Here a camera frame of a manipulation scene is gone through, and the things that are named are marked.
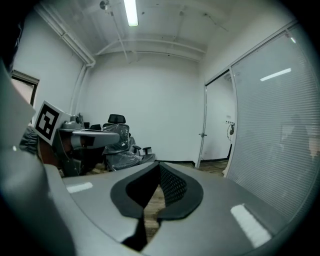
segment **black baseboard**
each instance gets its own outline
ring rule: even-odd
[[[165,160],[155,160],[156,162],[167,162],[171,164],[192,164],[193,166],[196,166],[194,161],[165,161]]]
[[[201,160],[201,163],[219,162],[219,161],[226,161],[226,160],[228,160],[228,158],[209,159],[209,160]]]

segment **ceiling light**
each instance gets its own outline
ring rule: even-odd
[[[287,68],[287,69],[282,70],[282,71],[280,71],[280,72],[277,72],[277,73],[268,75],[268,76],[266,76],[266,77],[264,77],[264,78],[261,78],[260,81],[263,82],[263,81],[268,80],[268,79],[270,79],[270,78],[274,78],[274,77],[277,77],[277,76],[280,76],[280,75],[283,75],[283,74],[289,73],[289,72],[291,72],[291,68]]]
[[[129,26],[138,26],[136,0],[124,0],[124,7]]]

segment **floor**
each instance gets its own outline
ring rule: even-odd
[[[200,164],[198,170],[223,177],[224,175],[222,174],[222,171],[227,167],[227,164],[228,160],[217,162],[203,162]],[[180,165],[194,168],[191,163],[181,163]],[[151,241],[151,239],[159,229],[157,214],[161,209],[165,207],[166,205],[164,193],[162,192],[160,186],[158,186],[148,205],[144,209],[144,226],[148,243]]]

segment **wall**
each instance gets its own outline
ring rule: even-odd
[[[216,160],[227,158],[230,144],[227,137],[229,124],[234,122],[236,114],[236,101],[232,82],[224,76],[218,78],[207,86],[206,125],[203,150],[203,160]]]
[[[230,20],[223,24],[209,43],[200,66],[209,81],[232,62],[294,20],[278,1],[239,0]]]
[[[36,112],[43,101],[68,112],[82,66],[79,57],[32,11],[25,20],[13,68],[40,80],[33,105]]]
[[[158,160],[197,161],[202,130],[203,87],[196,62],[139,54],[127,64],[123,53],[98,59],[78,110],[90,124],[124,115],[140,147],[152,147]]]

